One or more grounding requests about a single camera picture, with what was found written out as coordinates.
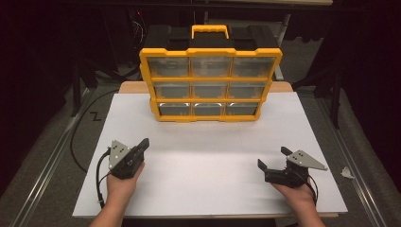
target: black cable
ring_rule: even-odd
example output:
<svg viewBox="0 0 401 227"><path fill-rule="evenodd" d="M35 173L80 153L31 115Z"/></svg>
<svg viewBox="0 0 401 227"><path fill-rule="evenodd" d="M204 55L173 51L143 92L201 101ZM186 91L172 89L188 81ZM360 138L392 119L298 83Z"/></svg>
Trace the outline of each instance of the black cable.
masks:
<svg viewBox="0 0 401 227"><path fill-rule="evenodd" d="M100 179L99 184L101 184L101 182L102 182L107 176L109 176L110 174L112 174L112 173L109 172L108 174L104 175L104 176Z"/></svg>
<svg viewBox="0 0 401 227"><path fill-rule="evenodd" d="M96 167L96 191L97 191L98 202L100 203L100 207L102 209L104 207L104 200L103 200L103 195L100 192L99 170L100 170L100 165L101 165L103 159L110 155L110 150L111 149L108 148L107 151L101 155L99 161L97 162L97 167Z"/></svg>
<svg viewBox="0 0 401 227"><path fill-rule="evenodd" d="M89 104L88 108L86 108L85 111L83 112L82 116L81 116L80 119L78 120L77 125L74 127L73 134L72 134L71 140L70 140L70 151L71 151L71 155L73 156L74 162L75 162L75 163L77 164L77 166L78 166L80 169L82 169L82 171L84 171L85 173L87 173L88 170L85 169L85 168L79 163L77 157L76 157L75 154L74 154L73 142L74 142L75 134L76 134L76 132L77 132L77 129L78 129L78 126L79 126L80 122L82 121L83 116L88 112L89 108L91 108L92 105L94 105L95 102L97 102L99 99L101 99L101 98L103 98L104 96L109 95L109 94L111 94L111 93L115 93L115 92L118 92L118 89L112 90L112 91L110 91L110 92L108 92L108 93L105 93L105 94L99 96L99 97L98 97L97 99L95 99L94 101L92 101L91 104Z"/></svg>
<svg viewBox="0 0 401 227"><path fill-rule="evenodd" d="M316 202L315 202L315 205L316 205L316 203L318 202L318 197L319 197L319 188L318 188L318 185L315 182L315 179L313 179L312 176L310 176L310 175L308 177L310 179L312 179L312 182L315 184L315 187L316 187Z"/></svg>

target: human hand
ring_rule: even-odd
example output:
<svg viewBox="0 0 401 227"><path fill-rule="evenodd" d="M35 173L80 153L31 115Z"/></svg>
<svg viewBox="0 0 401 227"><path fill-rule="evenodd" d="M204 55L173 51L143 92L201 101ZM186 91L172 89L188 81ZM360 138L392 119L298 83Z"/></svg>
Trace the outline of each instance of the human hand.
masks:
<svg viewBox="0 0 401 227"><path fill-rule="evenodd" d="M286 198L299 226L324 226L316 210L314 195L306 184L295 188L276 183L271 185Z"/></svg>
<svg viewBox="0 0 401 227"><path fill-rule="evenodd" d="M315 206L313 193L306 184L295 188L276 183L272 183L271 185L286 198L288 206L294 212L298 212L306 206Z"/></svg>
<svg viewBox="0 0 401 227"><path fill-rule="evenodd" d="M127 207L130 198L135 191L136 182L138 181L139 175L141 175L142 170L145 167L145 163L142 163L135 175L132 178L120 180L109 174L107 176L107 201L106 205L117 205L120 207Z"/></svg>

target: dark background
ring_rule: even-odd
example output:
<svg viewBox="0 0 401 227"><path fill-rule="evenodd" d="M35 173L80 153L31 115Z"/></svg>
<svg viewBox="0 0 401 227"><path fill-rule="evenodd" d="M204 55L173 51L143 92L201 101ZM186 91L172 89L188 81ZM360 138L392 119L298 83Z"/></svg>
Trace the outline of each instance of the dark background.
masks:
<svg viewBox="0 0 401 227"><path fill-rule="evenodd" d="M130 40L121 47L108 38L111 31L105 26L105 18L113 15L105 15L101 10L72 11L53 1L1 4L0 193L3 194L46 122L64 105L63 95L71 86L77 55L115 70L119 63L130 65L136 61L134 55L124 55L124 49L132 53L136 50ZM400 190L401 29L397 20L400 7L396 1L336 1L335 4L363 6L369 13L363 17L348 15L338 21L323 14L294 15L285 39L303 37L308 42L325 38L309 76L331 63L340 46L351 44L350 56L344 56L342 87L377 156ZM147 25L168 22L172 26L187 26L193 21L192 12L160 9L141 12ZM235 17L222 12L214 16ZM241 15L241 18L266 19L266 15ZM128 34L130 27L123 26L120 30L125 33L116 31L113 35Z"/></svg>

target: wire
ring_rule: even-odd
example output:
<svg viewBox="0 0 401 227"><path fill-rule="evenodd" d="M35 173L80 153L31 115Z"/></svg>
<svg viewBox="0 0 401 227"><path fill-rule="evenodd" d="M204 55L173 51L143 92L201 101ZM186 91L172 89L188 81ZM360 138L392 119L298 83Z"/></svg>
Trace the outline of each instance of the wire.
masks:
<svg viewBox="0 0 401 227"><path fill-rule="evenodd" d="M110 155L110 148L107 149L106 152L104 152L99 161L97 162L97 167L96 167L96 191L97 191L97 198L98 198L98 202L100 203L100 207L103 209L104 207L104 200L103 200L103 195L100 192L100 182L101 180L99 180L99 171L100 171L100 165L103 161L104 158L106 158L107 156Z"/></svg>
<svg viewBox="0 0 401 227"><path fill-rule="evenodd" d="M310 179L312 179L312 182L315 184L315 187L316 187L316 202L318 202L318 197L319 197L319 188L318 188L318 185L316 184L316 182L315 182L315 180L312 178L312 176L308 175L308 177L309 177Z"/></svg>
<svg viewBox="0 0 401 227"><path fill-rule="evenodd" d="M143 41L143 39L144 39L144 36L145 36L145 35L144 35L144 29L143 29L142 26L139 25L139 23L137 23L136 21L132 21L132 22L136 24L136 27L141 28L141 40L139 41L139 43L141 44L142 41ZM139 28L136 28L135 34L133 35L133 39L135 39L136 34L138 33Z"/></svg>
<svg viewBox="0 0 401 227"><path fill-rule="evenodd" d="M112 173L109 172L109 173L107 173L106 175L104 175L104 176L100 179L99 184L100 184L107 176L109 176L110 174L112 174Z"/></svg>
<svg viewBox="0 0 401 227"><path fill-rule="evenodd" d="M104 96L109 95L109 94L111 94L111 93L115 93L115 92L118 92L118 89L112 90L112 91L110 91L110 92L108 92L108 93L105 93L105 94L99 96L99 97L98 97L97 99L95 99L94 101L92 101L91 104L89 104L89 106L88 106L88 107L85 109L85 111L83 112L81 118L78 120L77 125L74 127L73 134L72 134L71 140L70 140L70 151L71 151L71 155L73 156L74 162L75 162L75 163L77 164L77 166L78 166L82 171L84 171L85 173L87 173L88 170L85 169L85 168L79 163L77 157L75 156L74 150L73 150L73 143L74 143L75 134L76 134L76 132L77 132L77 130L78 130L78 126L80 125L80 122L82 121L83 116L88 112L88 110L92 107L92 105L94 105L95 102L97 102L99 99L103 98Z"/></svg>
<svg viewBox="0 0 401 227"><path fill-rule="evenodd" d="M145 34L148 34L148 32L147 32L147 26L145 25L144 18L142 18L142 13L141 13L139 10L137 10L137 11L136 11L136 14L138 14L139 18L141 18L142 25L144 25L144 29L145 29Z"/></svg>

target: white table surface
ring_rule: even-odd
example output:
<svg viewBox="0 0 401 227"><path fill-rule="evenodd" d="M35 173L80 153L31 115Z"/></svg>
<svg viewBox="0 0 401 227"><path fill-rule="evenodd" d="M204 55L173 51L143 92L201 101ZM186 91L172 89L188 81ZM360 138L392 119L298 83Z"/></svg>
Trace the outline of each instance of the white table surface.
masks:
<svg viewBox="0 0 401 227"><path fill-rule="evenodd" d="M270 93L254 122L158 122L148 102L148 94L114 95L74 217L91 218L100 211L96 164L114 139L129 147L144 138L150 141L127 217L281 217L290 210L281 194L264 182L257 159L269 168L284 169L286 157L280 148L287 147L302 149L327 166L296 93ZM108 172L107 165L105 159L100 176ZM347 212L330 169L309 173L319 187L318 212ZM101 191L106 200L105 182Z"/></svg>

